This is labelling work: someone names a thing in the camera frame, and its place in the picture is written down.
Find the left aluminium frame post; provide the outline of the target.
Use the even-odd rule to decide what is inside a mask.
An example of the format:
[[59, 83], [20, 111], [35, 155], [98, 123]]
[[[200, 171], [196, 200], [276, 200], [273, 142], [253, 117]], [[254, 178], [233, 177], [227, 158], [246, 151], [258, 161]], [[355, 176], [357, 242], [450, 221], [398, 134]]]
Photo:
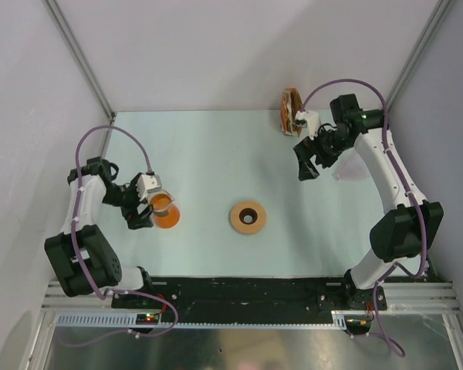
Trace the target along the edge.
[[93, 72], [85, 53], [82, 50], [80, 43], [78, 42], [72, 28], [69, 25], [69, 22], [59, 3], [56, 0], [44, 0], [44, 4], [49, 16], [51, 17], [53, 24], [57, 28], [61, 38], [66, 44], [66, 48], [69, 50], [70, 55], [73, 58], [73, 61], [79, 68], [79, 71], [83, 78], [85, 79], [88, 87], [93, 93], [96, 101], [99, 103], [104, 115], [107, 117], [108, 121], [112, 123], [114, 121], [115, 112], [111, 108], [108, 99], [106, 98], [105, 93], [103, 92], [101, 85], [98, 82], [98, 79]]

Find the right aluminium frame post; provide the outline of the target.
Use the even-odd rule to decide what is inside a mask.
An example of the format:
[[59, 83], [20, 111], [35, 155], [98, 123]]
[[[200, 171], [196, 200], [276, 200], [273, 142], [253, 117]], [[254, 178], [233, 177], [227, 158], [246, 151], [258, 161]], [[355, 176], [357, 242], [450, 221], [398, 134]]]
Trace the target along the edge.
[[448, 17], [448, 14], [452, 10], [454, 4], [455, 1], [453, 0], [437, 1], [434, 10], [429, 16], [429, 19], [427, 20], [421, 34], [417, 38], [410, 55], [404, 63], [403, 69], [400, 71], [396, 82], [390, 90], [387, 97], [387, 107], [389, 110], [392, 109], [400, 95], [404, 92], [406, 85], [410, 82], [412, 75], [416, 71], [426, 51], [430, 48], [431, 43], [434, 41], [439, 29], [444, 24], [444, 21]]

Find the glass flask with orange liquid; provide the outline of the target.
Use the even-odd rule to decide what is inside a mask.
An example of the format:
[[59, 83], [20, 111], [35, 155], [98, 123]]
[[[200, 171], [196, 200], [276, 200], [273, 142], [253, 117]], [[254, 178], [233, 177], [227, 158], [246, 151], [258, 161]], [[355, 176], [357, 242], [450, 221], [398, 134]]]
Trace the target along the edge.
[[166, 190], [150, 193], [149, 204], [153, 207], [151, 220], [157, 227], [169, 229], [177, 225], [181, 213], [170, 193]]

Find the aluminium front rail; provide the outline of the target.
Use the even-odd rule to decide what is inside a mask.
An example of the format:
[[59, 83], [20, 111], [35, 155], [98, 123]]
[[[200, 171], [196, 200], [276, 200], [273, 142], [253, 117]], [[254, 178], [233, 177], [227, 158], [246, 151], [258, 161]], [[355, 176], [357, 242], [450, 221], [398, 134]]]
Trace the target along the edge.
[[[451, 283], [386, 282], [382, 284], [388, 303], [387, 314], [454, 314], [461, 310]], [[58, 282], [49, 283], [41, 309], [43, 311], [114, 312], [110, 300], [96, 295], [69, 298]]]

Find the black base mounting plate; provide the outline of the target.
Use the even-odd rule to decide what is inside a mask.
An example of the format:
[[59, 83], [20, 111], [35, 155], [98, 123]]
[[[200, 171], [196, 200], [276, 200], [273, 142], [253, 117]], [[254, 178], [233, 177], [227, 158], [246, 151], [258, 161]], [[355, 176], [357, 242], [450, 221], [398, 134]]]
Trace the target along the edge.
[[247, 323], [319, 322], [331, 311], [387, 310], [383, 288], [359, 290], [341, 277], [155, 277], [144, 291], [169, 301], [129, 295], [113, 298], [115, 309], [161, 311], [170, 321], [216, 319]]

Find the aluminium frame post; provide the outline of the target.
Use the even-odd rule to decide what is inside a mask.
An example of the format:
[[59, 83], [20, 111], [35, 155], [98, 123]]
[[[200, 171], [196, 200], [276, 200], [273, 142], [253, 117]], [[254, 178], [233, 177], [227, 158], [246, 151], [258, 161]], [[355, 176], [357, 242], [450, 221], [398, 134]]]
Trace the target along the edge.
[[108, 121], [112, 123], [114, 121], [115, 112], [111, 108], [108, 99], [106, 98], [105, 93], [103, 92], [101, 85], [98, 82], [98, 79], [93, 72], [85, 53], [82, 50], [80, 43], [78, 42], [72, 28], [69, 25], [69, 22], [59, 3], [56, 0], [44, 0], [44, 4], [49, 16], [51, 17], [53, 24], [57, 28], [61, 38], [66, 44], [66, 48], [69, 50], [70, 55], [73, 58], [73, 61], [79, 68], [79, 71], [83, 78], [85, 79], [88, 87], [93, 93], [96, 101], [99, 103], [104, 115], [107, 117]]
[[439, 29], [444, 24], [444, 21], [448, 17], [448, 14], [452, 10], [454, 4], [455, 1], [453, 0], [437, 1], [434, 10], [429, 16], [429, 19], [427, 20], [421, 34], [417, 38], [410, 55], [404, 63], [403, 69], [400, 71], [396, 82], [390, 90], [387, 97], [387, 107], [389, 110], [392, 109], [400, 95], [404, 92], [406, 85], [410, 82], [412, 75], [416, 71], [426, 51], [430, 48], [431, 43], [434, 41]]

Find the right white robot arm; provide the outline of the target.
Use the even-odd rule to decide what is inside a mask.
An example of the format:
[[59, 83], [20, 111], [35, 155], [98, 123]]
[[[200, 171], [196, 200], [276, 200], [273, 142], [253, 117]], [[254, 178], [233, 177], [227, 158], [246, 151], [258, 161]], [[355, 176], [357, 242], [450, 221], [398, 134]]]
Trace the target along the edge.
[[354, 150], [373, 179], [384, 215], [370, 230], [370, 250], [345, 273], [334, 302], [327, 304], [328, 294], [321, 293], [319, 307], [363, 310], [374, 299], [380, 308], [383, 302], [374, 285], [414, 257], [421, 259], [417, 272], [423, 272], [444, 210], [440, 203], [428, 201], [409, 176], [383, 110], [360, 108], [354, 94], [334, 99], [330, 110], [332, 125], [323, 124], [315, 111], [301, 109], [294, 115], [294, 123], [309, 132], [293, 149], [299, 180], [316, 179], [319, 168], [330, 168], [343, 152]]

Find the orange coffee filter package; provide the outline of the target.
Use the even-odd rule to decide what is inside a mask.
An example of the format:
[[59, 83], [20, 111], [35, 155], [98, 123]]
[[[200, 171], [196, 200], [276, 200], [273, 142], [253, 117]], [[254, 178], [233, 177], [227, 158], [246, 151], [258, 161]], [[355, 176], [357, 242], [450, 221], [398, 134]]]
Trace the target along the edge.
[[302, 127], [295, 124], [296, 113], [302, 107], [302, 98], [298, 89], [288, 88], [283, 91], [280, 106], [281, 130], [287, 136], [300, 136]]

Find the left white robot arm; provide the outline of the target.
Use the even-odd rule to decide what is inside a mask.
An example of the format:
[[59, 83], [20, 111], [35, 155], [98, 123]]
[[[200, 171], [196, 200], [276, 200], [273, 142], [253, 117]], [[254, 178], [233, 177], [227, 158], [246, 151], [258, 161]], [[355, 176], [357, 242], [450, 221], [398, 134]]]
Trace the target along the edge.
[[156, 297], [149, 274], [143, 267], [121, 264], [99, 226], [100, 208], [118, 207], [131, 230], [154, 225], [150, 197], [162, 189], [158, 175], [138, 173], [129, 183], [115, 183], [119, 167], [98, 156], [80, 170], [71, 170], [67, 182], [71, 191], [65, 223], [56, 236], [46, 239], [44, 248], [63, 292], [69, 297], [114, 288], [129, 291], [129, 299], [140, 308]]

